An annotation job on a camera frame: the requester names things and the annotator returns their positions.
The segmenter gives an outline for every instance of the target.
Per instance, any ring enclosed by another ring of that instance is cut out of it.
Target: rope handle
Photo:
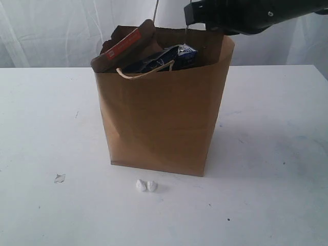
[[[170,70],[169,70],[169,71],[172,71],[173,65],[174,65],[174,60],[171,60],[171,61],[169,61],[168,63],[166,63],[166,64],[164,64],[164,65],[162,65],[162,66],[160,66],[160,67],[158,67],[158,68],[155,68],[155,69],[152,70],[152,71],[149,71],[149,72],[147,72],[147,73],[142,73],[142,74],[140,74],[140,75],[136,75],[136,76],[127,76],[127,75],[123,74],[121,68],[116,68],[116,71],[117,71],[117,73],[118,73],[121,77],[126,78],[126,79],[131,79],[131,80],[132,80],[132,79],[143,78],[143,77],[145,77],[145,76],[147,76],[147,75],[149,75],[149,74],[151,74],[151,73],[155,73],[155,72],[157,72],[157,71],[159,71],[159,70],[162,70],[163,68],[166,68],[166,67],[168,67],[168,66],[170,66]]]

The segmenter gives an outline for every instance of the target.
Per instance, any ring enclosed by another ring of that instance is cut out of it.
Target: white table
[[[111,166],[91,69],[0,69],[0,245],[328,245],[327,155],[313,66],[230,68],[204,178]]]

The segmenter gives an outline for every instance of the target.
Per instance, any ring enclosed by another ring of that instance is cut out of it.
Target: brown paper bag
[[[157,41],[183,44],[184,32],[157,28]],[[189,30],[187,44],[198,50],[196,68],[135,80],[96,73],[111,164],[203,175],[234,43],[217,32]]]

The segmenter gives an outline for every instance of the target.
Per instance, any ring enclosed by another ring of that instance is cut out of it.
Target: white curtain
[[[117,25],[152,18],[156,0],[0,0],[0,67],[88,67]],[[189,0],[159,0],[155,25],[184,28]],[[192,28],[203,29],[202,24]],[[328,78],[328,16],[237,35],[233,65],[314,64]]]

